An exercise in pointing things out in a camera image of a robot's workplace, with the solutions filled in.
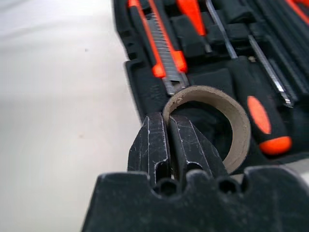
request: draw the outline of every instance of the white table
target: white table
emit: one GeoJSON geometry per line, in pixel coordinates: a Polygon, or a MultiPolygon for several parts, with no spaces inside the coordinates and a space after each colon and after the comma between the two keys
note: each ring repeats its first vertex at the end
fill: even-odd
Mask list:
{"type": "Polygon", "coordinates": [[[126,170],[125,60],[110,0],[0,1],[1,232],[79,231],[96,177],[126,170]]]}

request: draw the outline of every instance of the black tool case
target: black tool case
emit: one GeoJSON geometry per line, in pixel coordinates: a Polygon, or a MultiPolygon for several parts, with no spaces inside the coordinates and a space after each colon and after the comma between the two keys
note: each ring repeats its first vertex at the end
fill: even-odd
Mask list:
{"type": "MultiPolygon", "coordinates": [[[[149,2],[140,0],[145,12],[149,2]]],[[[191,85],[218,88],[237,99],[222,34],[199,1],[208,32],[201,38],[175,0],[162,0],[174,42],[184,53],[191,85]],[[212,52],[205,52],[205,41],[212,52]]],[[[213,0],[238,55],[283,119],[292,149],[263,154],[254,136],[246,160],[231,177],[222,162],[232,139],[227,119],[200,102],[173,112],[167,128],[162,110],[169,100],[152,72],[147,44],[132,26],[128,0],[114,0],[116,29],[126,48],[127,76],[143,122],[129,151],[125,173],[98,177],[83,232],[308,232],[309,188],[286,167],[309,157],[309,30],[285,0],[213,0]],[[286,88],[294,106],[283,105],[248,41],[251,34],[286,88]]]]}
{"type": "MultiPolygon", "coordinates": [[[[140,1],[144,11],[149,3],[140,1]]],[[[213,0],[228,37],[238,55],[253,58],[251,70],[261,82],[267,97],[272,99],[293,140],[292,149],[281,156],[266,156],[254,139],[249,155],[238,172],[247,166],[285,163],[309,157],[309,30],[308,25],[288,6],[284,0],[213,0]],[[278,91],[263,69],[254,60],[255,54],[248,40],[252,34],[276,74],[280,78],[293,108],[283,106],[278,91]]],[[[207,85],[218,88],[237,100],[237,87],[226,67],[230,57],[226,51],[223,36],[212,21],[205,1],[199,6],[208,32],[206,40],[212,47],[211,53],[204,50],[204,41],[197,34],[186,15],[181,14],[175,0],[163,1],[166,16],[178,45],[188,64],[187,77],[191,85],[207,85]]],[[[127,0],[114,0],[116,29],[126,48],[129,61],[126,62],[127,76],[143,121],[153,112],[161,112],[169,96],[161,79],[152,74],[149,54],[132,25],[127,0]]],[[[210,106],[190,102],[177,109],[175,114],[187,117],[217,148],[222,159],[229,151],[231,128],[225,117],[210,106]]]]}

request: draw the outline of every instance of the metal rod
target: metal rod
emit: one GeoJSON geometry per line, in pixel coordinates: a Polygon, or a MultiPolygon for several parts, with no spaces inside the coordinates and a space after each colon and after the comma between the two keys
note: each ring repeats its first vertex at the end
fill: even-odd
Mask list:
{"type": "Polygon", "coordinates": [[[212,17],[212,19],[215,21],[215,23],[218,25],[222,35],[223,35],[223,39],[224,39],[224,42],[225,42],[225,46],[226,46],[226,49],[227,49],[227,52],[229,53],[230,57],[232,59],[235,59],[237,58],[237,54],[236,54],[236,51],[235,49],[233,48],[230,40],[228,39],[228,36],[226,34],[226,31],[224,29],[224,26],[211,2],[211,0],[206,0],[206,6],[207,6],[207,9],[212,17]]]}
{"type": "Polygon", "coordinates": [[[291,102],[290,98],[286,94],[286,91],[283,88],[283,85],[282,85],[280,79],[278,78],[276,72],[272,68],[272,66],[269,63],[269,61],[267,60],[267,58],[266,58],[265,54],[263,53],[262,49],[260,48],[259,44],[256,42],[255,38],[252,35],[249,35],[248,38],[249,38],[250,45],[253,48],[257,58],[262,63],[265,71],[267,72],[267,74],[269,75],[270,79],[274,83],[275,87],[279,91],[280,95],[284,99],[284,102],[285,102],[284,105],[287,106],[287,107],[291,107],[292,108],[293,107],[293,103],[291,102]]]}

